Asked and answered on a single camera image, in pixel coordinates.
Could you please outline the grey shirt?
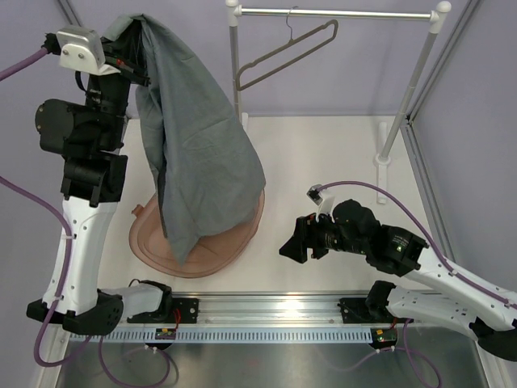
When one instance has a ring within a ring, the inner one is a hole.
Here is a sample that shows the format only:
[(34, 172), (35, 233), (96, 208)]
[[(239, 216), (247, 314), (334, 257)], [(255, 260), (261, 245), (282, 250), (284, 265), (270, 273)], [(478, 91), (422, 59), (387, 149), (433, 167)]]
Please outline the grey shirt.
[(262, 163), (233, 105), (198, 56), (148, 15), (121, 15), (104, 32), (141, 28), (148, 86), (136, 89), (141, 137), (162, 226), (184, 264), (200, 238), (254, 217), (266, 186)]

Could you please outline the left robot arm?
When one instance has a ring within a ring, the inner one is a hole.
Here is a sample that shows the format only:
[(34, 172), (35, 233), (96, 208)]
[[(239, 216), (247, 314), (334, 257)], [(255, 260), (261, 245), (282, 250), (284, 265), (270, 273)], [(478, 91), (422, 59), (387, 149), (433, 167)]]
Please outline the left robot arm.
[(130, 87), (149, 82), (141, 25), (131, 21), (114, 37), (72, 25), (49, 33), (44, 49), (88, 80), (80, 84), (84, 103), (49, 99), (36, 111), (40, 148), (64, 161), (65, 224), (48, 288), (27, 306), (27, 316), (78, 335), (108, 335), (121, 321), (164, 323), (174, 311), (169, 286), (140, 280), (122, 289), (98, 287), (103, 245), (128, 164), (120, 149)]

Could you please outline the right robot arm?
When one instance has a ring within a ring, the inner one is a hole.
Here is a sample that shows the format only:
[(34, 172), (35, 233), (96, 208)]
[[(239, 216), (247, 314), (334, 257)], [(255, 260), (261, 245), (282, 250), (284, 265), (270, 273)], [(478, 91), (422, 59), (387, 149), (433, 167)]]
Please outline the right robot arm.
[(355, 200), (336, 205), (331, 214), (296, 219), (282, 256), (303, 264), (330, 251), (362, 255), (377, 271), (407, 278), (435, 295), (410, 291), (378, 280), (365, 302), (370, 318), (410, 318), (461, 333), (488, 353), (516, 360), (516, 294), (441, 259), (423, 238), (401, 227), (380, 224)]

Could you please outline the pink plastic basin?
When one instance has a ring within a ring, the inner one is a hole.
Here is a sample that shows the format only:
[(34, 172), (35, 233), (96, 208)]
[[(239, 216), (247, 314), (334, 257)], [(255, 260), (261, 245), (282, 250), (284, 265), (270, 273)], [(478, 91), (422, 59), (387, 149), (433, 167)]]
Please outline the pink plastic basin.
[(167, 275), (185, 279), (211, 276), (236, 261), (246, 249), (258, 230), (264, 205), (262, 193), (252, 220), (200, 238), (181, 264), (163, 234), (158, 199), (152, 196), (145, 206), (137, 205), (132, 211), (135, 221), (129, 231), (129, 246), (140, 261)]

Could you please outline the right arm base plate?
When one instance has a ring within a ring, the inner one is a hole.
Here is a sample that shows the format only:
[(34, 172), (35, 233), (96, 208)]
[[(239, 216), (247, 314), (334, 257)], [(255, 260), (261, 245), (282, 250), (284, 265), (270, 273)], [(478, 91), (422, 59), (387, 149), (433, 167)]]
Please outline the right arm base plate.
[(387, 310), (387, 297), (342, 297), (337, 307), (343, 323), (403, 323), (407, 317), (396, 318)]

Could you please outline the aluminium mounting rail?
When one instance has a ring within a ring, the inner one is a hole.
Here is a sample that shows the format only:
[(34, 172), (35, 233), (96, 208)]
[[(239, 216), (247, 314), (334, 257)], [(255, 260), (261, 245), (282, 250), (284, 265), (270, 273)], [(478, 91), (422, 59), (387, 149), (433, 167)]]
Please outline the aluminium mounting rail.
[(343, 323), (338, 300), (366, 297), (343, 292), (175, 293), (174, 296), (199, 300), (197, 323), (181, 323), (181, 327), (339, 327), (350, 323)]

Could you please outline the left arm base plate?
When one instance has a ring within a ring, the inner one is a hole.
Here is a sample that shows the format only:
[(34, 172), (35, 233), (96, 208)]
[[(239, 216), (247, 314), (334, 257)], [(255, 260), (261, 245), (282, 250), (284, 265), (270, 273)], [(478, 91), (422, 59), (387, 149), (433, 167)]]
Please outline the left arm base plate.
[(155, 311), (133, 315), (128, 323), (196, 324), (199, 300), (194, 297), (166, 296)]

